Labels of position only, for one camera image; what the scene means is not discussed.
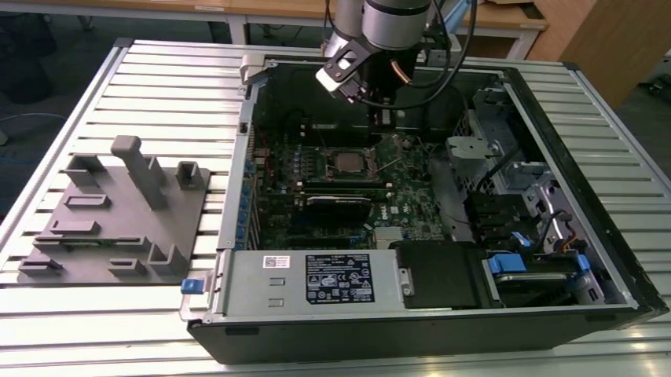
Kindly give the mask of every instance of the wooden table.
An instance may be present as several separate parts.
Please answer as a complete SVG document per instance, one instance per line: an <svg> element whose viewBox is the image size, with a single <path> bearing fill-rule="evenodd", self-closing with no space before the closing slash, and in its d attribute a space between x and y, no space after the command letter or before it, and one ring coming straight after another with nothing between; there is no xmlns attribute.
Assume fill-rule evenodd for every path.
<svg viewBox="0 0 671 377"><path fill-rule="evenodd" d="M324 1L230 0L225 12L242 15L245 24L321 26ZM462 26L457 29L460 35L466 34L468 19L466 15ZM513 38L506 58L522 60L548 23L545 20L529 19L516 5L484 3L477 6L476 26L476 35Z"/></svg>
<svg viewBox="0 0 671 377"><path fill-rule="evenodd" d="M232 43L248 43L249 24L320 27L322 0L0 0L0 10L29 13L111 16L228 23ZM465 34L468 17L457 34ZM484 3L477 7L474 34L513 38L506 58L524 59L544 20L529 19L514 5Z"/></svg>

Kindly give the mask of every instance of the gray plastic block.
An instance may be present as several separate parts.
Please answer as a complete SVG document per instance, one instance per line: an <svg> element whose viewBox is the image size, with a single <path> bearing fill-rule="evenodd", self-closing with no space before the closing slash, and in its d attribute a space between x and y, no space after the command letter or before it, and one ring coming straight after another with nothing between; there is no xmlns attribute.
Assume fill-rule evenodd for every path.
<svg viewBox="0 0 671 377"><path fill-rule="evenodd" d="M137 258L111 258L106 269L118 278L137 277L146 274L146 268Z"/></svg>
<svg viewBox="0 0 671 377"><path fill-rule="evenodd" d="M67 208L106 208L110 205L109 198L101 195L73 195L65 198Z"/></svg>
<svg viewBox="0 0 671 377"><path fill-rule="evenodd" d="M178 284L186 276L209 171L196 163L161 169L138 145L136 137L113 143L130 169L71 157L75 181L18 267L19 283ZM152 208L146 196L162 197L164 207Z"/></svg>
<svg viewBox="0 0 671 377"><path fill-rule="evenodd" d="M182 190L201 190L204 187L202 175L194 162L181 161L177 164L177 183Z"/></svg>
<svg viewBox="0 0 671 377"><path fill-rule="evenodd" d="M142 142L138 137L119 135L114 138L110 151L111 155L123 161L128 175L150 209L158 210L164 208L168 203L160 191L160 183L156 180L156 174L152 174L144 156L140 153L141 144Z"/></svg>
<svg viewBox="0 0 671 377"><path fill-rule="evenodd" d="M158 246L154 244L150 247L148 261L149 268L160 276L170 276L188 268L188 261L184 259L174 245L172 245L168 255L165 255Z"/></svg>
<svg viewBox="0 0 671 377"><path fill-rule="evenodd" d="M18 269L30 277L58 276L62 266L51 259L43 259L39 261L23 260L18 265Z"/></svg>
<svg viewBox="0 0 671 377"><path fill-rule="evenodd" d="M49 231L53 234L97 234L99 225L93 220L55 220Z"/></svg>
<svg viewBox="0 0 671 377"><path fill-rule="evenodd" d="M93 173L105 171L95 155L75 155L67 163L63 173L77 187L95 187Z"/></svg>

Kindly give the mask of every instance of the table leg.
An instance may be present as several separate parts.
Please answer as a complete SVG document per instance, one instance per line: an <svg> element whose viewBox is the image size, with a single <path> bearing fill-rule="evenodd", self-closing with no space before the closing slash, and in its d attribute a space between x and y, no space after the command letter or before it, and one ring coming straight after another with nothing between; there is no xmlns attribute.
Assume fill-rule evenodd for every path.
<svg viewBox="0 0 671 377"><path fill-rule="evenodd" d="M81 30L93 30L93 16L77 16L75 19L79 21Z"/></svg>
<svg viewBox="0 0 671 377"><path fill-rule="evenodd" d="M230 30L230 39L233 45L246 45L248 38L248 27L244 16L228 15L226 16L228 29Z"/></svg>
<svg viewBox="0 0 671 377"><path fill-rule="evenodd" d="M537 30L524 30L512 43L510 51L506 53L506 59L512 60L524 60L526 58L526 54L533 46L533 42L536 41L538 31Z"/></svg>

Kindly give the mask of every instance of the white sticker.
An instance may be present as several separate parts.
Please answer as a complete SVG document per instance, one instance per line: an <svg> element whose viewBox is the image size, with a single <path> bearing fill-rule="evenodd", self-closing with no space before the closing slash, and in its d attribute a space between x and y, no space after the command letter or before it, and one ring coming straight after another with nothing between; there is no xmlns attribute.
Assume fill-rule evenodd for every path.
<svg viewBox="0 0 671 377"><path fill-rule="evenodd" d="M545 28L545 25L537 25L537 24L520 24L521 29L540 29L542 30Z"/></svg>
<svg viewBox="0 0 671 377"><path fill-rule="evenodd" d="M200 5L196 5L193 8L196 10L209 10L212 12L222 12L222 7L221 6L200 6Z"/></svg>
<svg viewBox="0 0 671 377"><path fill-rule="evenodd" d="M264 269L288 269L290 257L288 255L264 255L262 268Z"/></svg>

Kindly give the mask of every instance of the blue latch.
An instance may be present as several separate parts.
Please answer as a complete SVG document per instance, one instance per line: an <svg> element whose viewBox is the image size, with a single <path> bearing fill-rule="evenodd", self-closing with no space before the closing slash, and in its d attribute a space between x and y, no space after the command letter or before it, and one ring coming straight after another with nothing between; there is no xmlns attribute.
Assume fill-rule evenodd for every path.
<svg viewBox="0 0 671 377"><path fill-rule="evenodd" d="M205 290L205 280L202 279L184 279L181 280L181 294L182 295L201 295Z"/></svg>
<svg viewBox="0 0 671 377"><path fill-rule="evenodd" d="M580 267L580 271L584 273L589 271L589 261L586 260L586 257L582 254L577 255L577 266Z"/></svg>
<svg viewBox="0 0 671 377"><path fill-rule="evenodd" d="M520 241L522 247L530 246L530 241L518 232L512 232L512 236Z"/></svg>
<svg viewBox="0 0 671 377"><path fill-rule="evenodd" d="M518 254L496 254L486 260L486 263L493 275L497 273L524 273L526 271Z"/></svg>

